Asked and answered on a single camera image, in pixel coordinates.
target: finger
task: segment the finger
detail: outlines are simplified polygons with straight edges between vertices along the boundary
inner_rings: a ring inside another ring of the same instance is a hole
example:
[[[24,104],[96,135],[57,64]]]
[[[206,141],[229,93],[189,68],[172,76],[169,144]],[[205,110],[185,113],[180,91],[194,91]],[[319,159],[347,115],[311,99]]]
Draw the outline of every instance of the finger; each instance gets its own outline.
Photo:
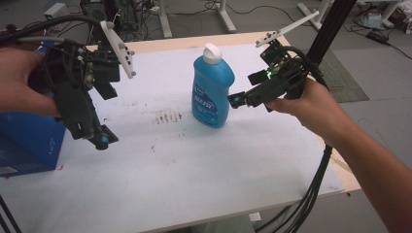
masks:
[[[27,51],[27,56],[26,58],[28,59],[26,65],[28,66],[26,69],[27,74],[24,74],[24,79],[27,82],[28,77],[30,73],[36,68],[39,67],[44,59],[44,55],[39,52],[34,52],[34,51]]]
[[[288,99],[275,99],[270,102],[265,103],[264,105],[276,112],[284,113],[284,114],[291,114],[291,104],[292,100]]]
[[[28,86],[23,86],[16,103],[12,106],[14,111],[30,112],[48,117],[60,117],[54,101],[46,95],[40,94]]]

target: blue detergent bottle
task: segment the blue detergent bottle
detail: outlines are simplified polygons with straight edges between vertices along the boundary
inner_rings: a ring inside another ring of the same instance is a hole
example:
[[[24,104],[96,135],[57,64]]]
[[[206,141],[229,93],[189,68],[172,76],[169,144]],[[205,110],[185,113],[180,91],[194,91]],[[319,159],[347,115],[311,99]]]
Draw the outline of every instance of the blue detergent bottle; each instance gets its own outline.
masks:
[[[200,122],[221,128],[226,122],[229,102],[227,95],[234,83],[234,74],[213,44],[206,44],[203,55],[193,63],[194,81],[191,96],[193,115]]]

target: white table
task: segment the white table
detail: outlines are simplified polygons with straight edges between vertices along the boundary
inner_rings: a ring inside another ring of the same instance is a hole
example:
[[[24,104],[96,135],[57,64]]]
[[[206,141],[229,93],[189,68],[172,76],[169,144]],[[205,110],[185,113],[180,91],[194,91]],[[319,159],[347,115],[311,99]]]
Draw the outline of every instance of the white table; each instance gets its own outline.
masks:
[[[256,35],[168,40],[181,50],[164,50],[162,41],[129,45],[138,75],[116,84],[118,98],[92,92],[120,141],[98,151],[66,134],[59,169],[0,180],[23,232],[155,232],[297,202],[323,148],[294,117],[239,108],[217,130],[190,112],[198,45],[221,47],[235,73],[233,93],[249,89],[247,75],[266,67],[253,41],[226,45]],[[343,189],[329,167],[320,194]]]

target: black metal pole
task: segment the black metal pole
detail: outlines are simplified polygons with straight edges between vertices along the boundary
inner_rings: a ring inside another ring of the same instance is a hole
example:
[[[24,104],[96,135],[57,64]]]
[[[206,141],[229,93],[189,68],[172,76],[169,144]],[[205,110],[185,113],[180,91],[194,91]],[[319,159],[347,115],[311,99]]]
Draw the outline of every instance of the black metal pole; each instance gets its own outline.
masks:
[[[357,0],[335,0],[328,12],[321,29],[318,32],[307,56],[317,65],[320,65],[337,32],[343,25],[348,14],[357,3]]]

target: hand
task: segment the hand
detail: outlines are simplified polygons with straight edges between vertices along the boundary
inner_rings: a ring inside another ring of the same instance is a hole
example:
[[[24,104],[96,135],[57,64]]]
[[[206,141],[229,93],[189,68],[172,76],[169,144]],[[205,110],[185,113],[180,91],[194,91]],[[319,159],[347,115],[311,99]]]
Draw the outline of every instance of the hand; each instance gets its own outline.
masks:
[[[345,129],[354,125],[328,90],[310,79],[306,80],[299,99],[275,99],[265,105],[279,113],[297,117],[303,126],[324,138],[332,147],[345,136]]]
[[[59,117],[54,101],[27,86],[28,77],[43,55],[29,50],[0,49],[0,112],[30,112]]]

